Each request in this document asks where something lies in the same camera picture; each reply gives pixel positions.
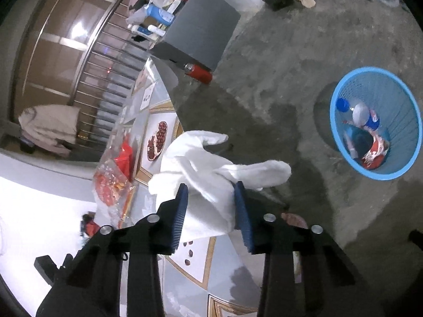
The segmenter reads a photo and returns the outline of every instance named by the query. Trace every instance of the blue plastic basket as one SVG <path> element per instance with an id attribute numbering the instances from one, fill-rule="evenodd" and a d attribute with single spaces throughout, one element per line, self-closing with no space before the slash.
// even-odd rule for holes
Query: blue plastic basket
<path id="1" fill-rule="evenodd" d="M 349 125 L 343 123 L 342 113 L 336 110 L 339 97 L 355 97 L 376 111 L 380 129 L 386 130 L 390 150 L 385 162 L 377 169 L 367 170 L 352 159 L 343 141 Z M 422 143 L 422 121 L 416 100 L 408 87 L 389 71 L 363 67 L 343 77 L 330 102 L 330 127 L 338 149 L 359 173 L 375 180 L 392 180 L 413 165 Z"/>

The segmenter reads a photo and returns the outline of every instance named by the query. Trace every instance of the silver screw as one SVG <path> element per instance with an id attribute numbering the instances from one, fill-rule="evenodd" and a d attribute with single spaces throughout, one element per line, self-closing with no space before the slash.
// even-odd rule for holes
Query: silver screw
<path id="1" fill-rule="evenodd" d="M 312 225 L 311 230 L 315 234 L 321 234 L 323 232 L 323 228 L 320 225 Z"/>
<path id="2" fill-rule="evenodd" d="M 147 222 L 149 222 L 149 223 L 157 223 L 159 220 L 160 220 L 160 217 L 158 215 L 156 215 L 156 214 L 149 215 L 147 217 Z"/>
<path id="3" fill-rule="evenodd" d="M 265 221 L 274 222 L 274 221 L 276 220 L 276 216 L 275 216 L 275 215 L 273 215 L 273 214 L 271 214 L 271 213 L 266 213 L 266 214 L 263 216 L 263 219 L 264 219 Z"/>
<path id="4" fill-rule="evenodd" d="M 105 225 L 105 226 L 102 226 L 101 227 L 101 229 L 100 229 L 100 233 L 102 234 L 102 235 L 108 235 L 109 233 L 111 233 L 112 232 L 112 227 L 110 226 L 110 225 Z"/>

